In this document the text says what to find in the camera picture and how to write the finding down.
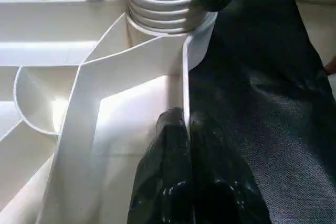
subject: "white compartment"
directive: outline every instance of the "white compartment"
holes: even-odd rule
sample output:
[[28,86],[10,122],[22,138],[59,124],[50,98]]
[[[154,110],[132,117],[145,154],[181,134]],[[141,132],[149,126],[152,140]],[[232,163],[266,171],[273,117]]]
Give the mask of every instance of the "white compartment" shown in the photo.
[[77,69],[77,66],[20,68],[14,99],[28,125],[45,134],[58,134]]
[[0,65],[79,64],[125,0],[0,1]]
[[0,6],[0,100],[22,117],[0,140],[0,224],[125,223],[159,115],[180,106],[188,123],[188,66],[203,59],[216,15],[168,35],[130,20],[125,0]]
[[39,223],[125,223],[158,116],[184,106],[183,43],[159,37],[80,67]]
[[54,136],[41,134],[19,122],[0,139],[0,210],[52,155]]

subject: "plastic slot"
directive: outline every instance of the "plastic slot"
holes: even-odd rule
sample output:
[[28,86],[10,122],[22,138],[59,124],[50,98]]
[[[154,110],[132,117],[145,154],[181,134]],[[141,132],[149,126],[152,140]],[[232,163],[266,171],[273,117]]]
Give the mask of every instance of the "plastic slot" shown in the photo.
[[55,66],[83,62],[125,0],[0,1],[1,64]]
[[0,140],[0,210],[52,155],[56,137],[19,122]]
[[150,10],[142,8],[136,5],[133,2],[129,2],[129,7],[131,7],[137,14],[141,15],[144,18],[151,18],[157,20],[177,20],[187,17],[195,17],[203,15],[201,8],[185,8],[172,11],[159,11],[159,10]]
[[29,126],[45,134],[58,134],[77,69],[77,66],[20,68],[14,100]]
[[[70,222],[125,223],[135,169],[158,116],[184,106],[184,40],[155,38],[80,67],[40,224],[59,223],[61,212]],[[57,205],[55,215],[44,215],[55,195],[67,204]]]

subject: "white plastic tray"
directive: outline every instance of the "white plastic tray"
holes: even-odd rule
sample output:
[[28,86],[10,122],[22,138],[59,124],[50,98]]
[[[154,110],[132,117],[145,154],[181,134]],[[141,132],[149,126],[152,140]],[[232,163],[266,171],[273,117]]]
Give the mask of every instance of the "white plastic tray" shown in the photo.
[[170,36],[125,3],[0,2],[0,224],[126,223],[158,116],[180,106],[188,123],[216,14]]

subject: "black fabric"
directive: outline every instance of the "black fabric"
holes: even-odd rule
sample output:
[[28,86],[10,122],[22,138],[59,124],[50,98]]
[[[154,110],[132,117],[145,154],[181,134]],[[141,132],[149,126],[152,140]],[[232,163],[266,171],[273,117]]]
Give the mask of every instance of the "black fabric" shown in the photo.
[[233,0],[189,80],[192,117],[223,127],[274,224],[336,223],[335,102],[294,0]]

